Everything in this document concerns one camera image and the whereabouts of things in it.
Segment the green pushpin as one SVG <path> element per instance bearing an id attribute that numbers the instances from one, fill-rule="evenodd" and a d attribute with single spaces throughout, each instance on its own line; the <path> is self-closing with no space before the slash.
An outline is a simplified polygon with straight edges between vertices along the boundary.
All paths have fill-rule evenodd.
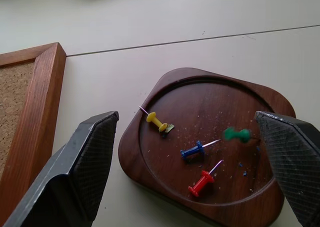
<path id="1" fill-rule="evenodd" d="M 226 141 L 237 139 L 242 143 L 247 143 L 251 139 L 251 132 L 248 129 L 235 130 L 233 127 L 228 127 L 223 132 L 223 138 Z"/>

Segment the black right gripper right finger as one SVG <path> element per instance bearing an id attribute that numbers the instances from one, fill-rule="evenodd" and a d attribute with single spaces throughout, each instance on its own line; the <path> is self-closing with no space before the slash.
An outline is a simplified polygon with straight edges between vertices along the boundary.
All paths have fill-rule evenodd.
<path id="1" fill-rule="evenodd" d="M 257 111 L 273 175 L 302 227 L 320 227 L 320 131 L 297 118 Z"/>

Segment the dark wooden tray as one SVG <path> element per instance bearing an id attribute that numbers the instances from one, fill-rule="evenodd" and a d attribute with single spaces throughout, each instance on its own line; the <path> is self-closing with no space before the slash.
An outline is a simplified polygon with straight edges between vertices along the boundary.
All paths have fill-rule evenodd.
<path id="1" fill-rule="evenodd" d="M 294 117 L 290 102 L 277 91 L 216 73 L 178 68 L 164 74 L 142 104 L 162 123 L 173 124 L 159 132 L 141 110 L 132 119 L 118 146 L 125 174 L 193 214 L 226 227 L 267 227 L 279 216 L 284 195 L 273 176 L 256 111 Z M 248 129 L 251 139 L 225 140 L 224 131 Z M 205 154 L 184 161 L 180 150 L 200 141 Z M 202 171 L 212 173 L 214 183 L 193 196 Z"/>

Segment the blue pushpin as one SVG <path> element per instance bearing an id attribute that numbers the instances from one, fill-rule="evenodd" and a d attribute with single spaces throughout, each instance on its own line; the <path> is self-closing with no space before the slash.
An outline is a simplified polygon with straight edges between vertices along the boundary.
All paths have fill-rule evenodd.
<path id="1" fill-rule="evenodd" d="M 201 155 L 204 156 L 205 154 L 205 147 L 211 146 L 217 142 L 219 142 L 220 139 L 214 140 L 212 142 L 209 142 L 207 144 L 202 144 L 199 140 L 196 142 L 196 145 L 192 148 L 189 148 L 187 150 L 180 150 L 181 158 L 184 161 L 188 161 L 192 156 L 194 155 Z"/>

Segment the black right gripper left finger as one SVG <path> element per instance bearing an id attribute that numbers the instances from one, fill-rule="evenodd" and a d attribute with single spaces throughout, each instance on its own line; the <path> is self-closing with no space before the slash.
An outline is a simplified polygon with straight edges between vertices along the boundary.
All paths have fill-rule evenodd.
<path id="1" fill-rule="evenodd" d="M 81 122 L 42 168 L 3 227 L 92 227 L 111 169 L 119 113 Z"/>

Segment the red pushpin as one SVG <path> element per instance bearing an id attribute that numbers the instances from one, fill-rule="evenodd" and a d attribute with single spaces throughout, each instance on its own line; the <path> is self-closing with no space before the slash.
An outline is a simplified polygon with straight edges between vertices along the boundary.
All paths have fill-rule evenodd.
<path id="1" fill-rule="evenodd" d="M 203 170 L 201 172 L 201 178 L 197 181 L 197 183 L 195 183 L 194 186 L 188 186 L 188 190 L 193 196 L 199 197 L 200 192 L 207 184 L 213 184 L 215 182 L 212 173 L 223 161 L 223 159 L 220 160 L 210 171 Z"/>

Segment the wood-framed cork board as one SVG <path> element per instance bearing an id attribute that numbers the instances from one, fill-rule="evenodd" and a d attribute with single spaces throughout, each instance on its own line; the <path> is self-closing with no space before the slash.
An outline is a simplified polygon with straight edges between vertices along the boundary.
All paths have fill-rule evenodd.
<path id="1" fill-rule="evenodd" d="M 58 42 L 0 54 L 0 68 L 34 61 L 0 180 L 0 227 L 52 155 L 66 59 Z"/>

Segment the yellow pushpin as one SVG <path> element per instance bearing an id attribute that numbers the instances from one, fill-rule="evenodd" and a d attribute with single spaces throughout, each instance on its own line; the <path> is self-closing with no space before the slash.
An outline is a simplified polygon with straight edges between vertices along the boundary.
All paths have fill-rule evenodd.
<path id="1" fill-rule="evenodd" d="M 173 124 L 168 124 L 166 122 L 161 122 L 158 118 L 155 112 L 147 112 L 144 108 L 141 106 L 138 106 L 141 111 L 143 111 L 146 116 L 146 121 L 148 123 L 153 123 L 158 127 L 158 131 L 160 133 L 169 133 L 171 130 L 175 128 Z"/>

